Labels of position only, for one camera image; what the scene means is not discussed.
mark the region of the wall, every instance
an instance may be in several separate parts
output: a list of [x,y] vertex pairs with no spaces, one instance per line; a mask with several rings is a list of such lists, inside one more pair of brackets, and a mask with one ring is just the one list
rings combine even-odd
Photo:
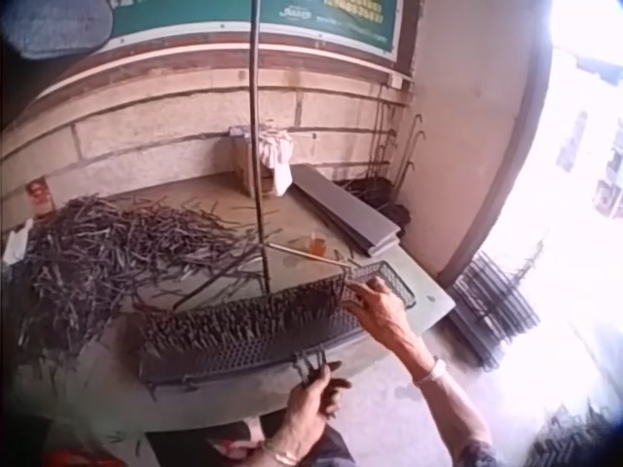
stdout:
[[[416,43],[415,113],[427,140],[399,200],[412,212],[405,248],[436,276],[457,252],[494,183],[527,91],[539,2],[429,0]],[[391,168],[396,173],[400,158]]]
[[[261,70],[259,83],[261,121],[289,128],[294,162],[332,178],[364,169],[379,101],[388,131],[406,96],[298,70]],[[2,137],[2,231],[30,217],[24,184],[42,175],[61,206],[232,170],[227,130],[248,125],[247,85],[244,69],[151,69],[22,119]]]

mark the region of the wrist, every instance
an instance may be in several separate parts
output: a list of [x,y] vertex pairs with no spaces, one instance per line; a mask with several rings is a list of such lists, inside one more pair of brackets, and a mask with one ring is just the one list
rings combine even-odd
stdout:
[[303,436],[298,433],[290,423],[284,423],[281,428],[270,439],[271,447],[279,452],[298,459],[299,461],[307,455],[311,448],[307,449],[303,443]]
[[421,341],[421,338],[416,336],[400,342],[392,351],[415,381],[430,375],[435,366],[435,356]]

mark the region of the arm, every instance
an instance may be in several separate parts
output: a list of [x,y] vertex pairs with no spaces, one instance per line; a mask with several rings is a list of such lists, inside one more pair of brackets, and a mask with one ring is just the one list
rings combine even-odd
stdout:
[[338,411],[342,389],[350,388],[348,381],[331,378],[331,372],[339,367],[340,362],[329,363],[312,384],[296,386],[276,435],[238,466],[283,467],[277,460],[280,455],[290,458],[293,465],[300,462],[324,433],[328,418]]
[[[423,340],[411,330],[400,299],[378,278],[368,285],[351,283],[348,287],[355,292],[362,305],[346,302],[345,309],[375,340],[398,357],[413,381],[430,375],[435,359]],[[421,393],[453,460],[457,460],[473,442],[491,445],[487,424],[449,374],[423,383]]]

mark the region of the white cloth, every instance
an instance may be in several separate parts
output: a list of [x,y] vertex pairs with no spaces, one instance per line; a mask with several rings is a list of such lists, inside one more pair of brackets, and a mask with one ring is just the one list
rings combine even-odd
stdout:
[[260,131],[259,140],[260,161],[273,171],[273,191],[280,197],[292,185],[290,160],[294,143],[287,131],[278,129]]
[[9,233],[7,247],[4,250],[2,261],[7,265],[14,265],[23,260],[28,244],[28,233],[32,229],[32,219],[28,219],[24,227],[18,231]]

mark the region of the brick wall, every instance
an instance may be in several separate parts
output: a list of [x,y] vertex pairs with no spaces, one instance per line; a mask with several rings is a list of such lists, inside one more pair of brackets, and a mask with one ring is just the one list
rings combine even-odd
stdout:
[[[2,135],[2,231],[30,217],[24,185],[45,175],[55,204],[233,169],[229,126],[246,125],[245,70],[147,74],[91,90]],[[262,70],[260,119],[289,128],[294,162],[330,177],[368,161],[379,100],[398,128],[404,92],[301,71]]]

